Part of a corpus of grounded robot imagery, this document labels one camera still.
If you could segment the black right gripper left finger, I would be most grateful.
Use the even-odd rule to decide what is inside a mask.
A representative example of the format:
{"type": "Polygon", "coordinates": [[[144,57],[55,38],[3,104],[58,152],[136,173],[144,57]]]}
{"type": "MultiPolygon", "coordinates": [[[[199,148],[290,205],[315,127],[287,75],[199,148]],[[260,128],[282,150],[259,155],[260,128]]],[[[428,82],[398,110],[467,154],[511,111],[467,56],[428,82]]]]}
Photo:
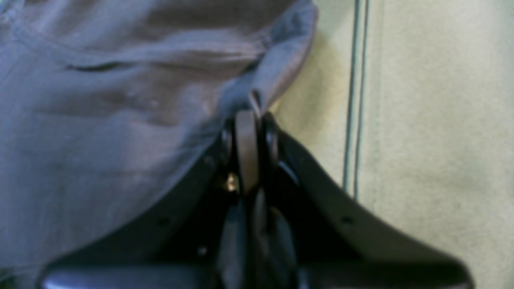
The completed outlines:
{"type": "Polygon", "coordinates": [[[242,110],[179,183],[115,232],[53,261],[40,289],[245,289],[248,198],[259,183],[258,125],[242,110]]]}

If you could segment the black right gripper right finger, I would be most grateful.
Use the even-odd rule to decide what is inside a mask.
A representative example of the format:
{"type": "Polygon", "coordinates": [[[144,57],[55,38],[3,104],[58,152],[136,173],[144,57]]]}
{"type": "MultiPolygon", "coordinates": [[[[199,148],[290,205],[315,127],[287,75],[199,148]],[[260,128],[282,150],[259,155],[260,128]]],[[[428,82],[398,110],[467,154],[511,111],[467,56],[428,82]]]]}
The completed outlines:
{"type": "Polygon", "coordinates": [[[293,257],[294,289],[473,289],[459,259],[403,234],[363,208],[279,128],[259,122],[269,223],[293,257]]]}

